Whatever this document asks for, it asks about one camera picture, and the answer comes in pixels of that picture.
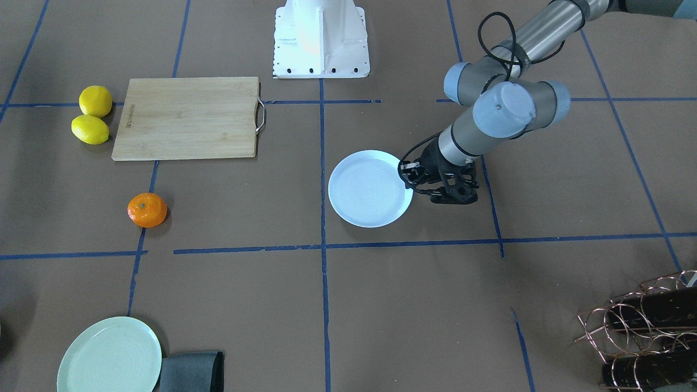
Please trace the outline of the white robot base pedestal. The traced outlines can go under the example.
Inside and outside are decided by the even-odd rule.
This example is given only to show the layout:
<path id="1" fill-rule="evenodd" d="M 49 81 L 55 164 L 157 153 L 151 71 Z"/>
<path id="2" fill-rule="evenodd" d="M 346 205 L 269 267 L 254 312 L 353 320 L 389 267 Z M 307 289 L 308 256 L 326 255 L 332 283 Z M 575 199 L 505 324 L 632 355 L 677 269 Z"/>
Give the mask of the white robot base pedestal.
<path id="1" fill-rule="evenodd" d="M 272 77 L 366 78 L 364 9 L 354 1 L 287 1 L 274 15 Z"/>

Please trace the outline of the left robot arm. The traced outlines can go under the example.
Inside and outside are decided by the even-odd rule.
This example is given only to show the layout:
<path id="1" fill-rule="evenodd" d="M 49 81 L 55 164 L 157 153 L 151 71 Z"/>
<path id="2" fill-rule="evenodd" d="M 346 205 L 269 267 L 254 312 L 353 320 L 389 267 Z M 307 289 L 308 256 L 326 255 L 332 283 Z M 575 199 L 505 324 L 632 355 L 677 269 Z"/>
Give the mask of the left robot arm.
<path id="1" fill-rule="evenodd" d="M 563 84 L 528 82 L 523 74 L 558 54 L 588 22 L 611 12 L 694 20 L 695 2 L 550 1 L 519 29 L 503 12 L 486 15 L 477 30 L 485 55 L 473 64 L 458 62 L 444 77 L 446 97 L 466 111 L 420 142 L 419 158 L 399 161 L 404 187 L 436 204 L 477 201 L 475 163 L 481 156 L 503 141 L 552 126 L 570 109 L 570 92 Z"/>

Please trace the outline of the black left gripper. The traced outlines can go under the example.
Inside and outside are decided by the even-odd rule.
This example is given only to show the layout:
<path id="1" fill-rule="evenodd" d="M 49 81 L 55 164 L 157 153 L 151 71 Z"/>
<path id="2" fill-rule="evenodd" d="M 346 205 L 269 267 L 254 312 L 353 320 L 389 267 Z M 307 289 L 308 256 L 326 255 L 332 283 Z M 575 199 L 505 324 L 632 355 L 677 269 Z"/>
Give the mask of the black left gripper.
<path id="1" fill-rule="evenodd" d="M 436 192 L 436 189 L 420 188 L 422 185 L 461 185 L 463 176 L 460 171 L 461 167 L 454 166 L 444 158 L 438 143 L 429 143 L 414 162 L 399 161 L 399 176 L 403 179 L 405 187 L 412 189 L 414 193 Z"/>

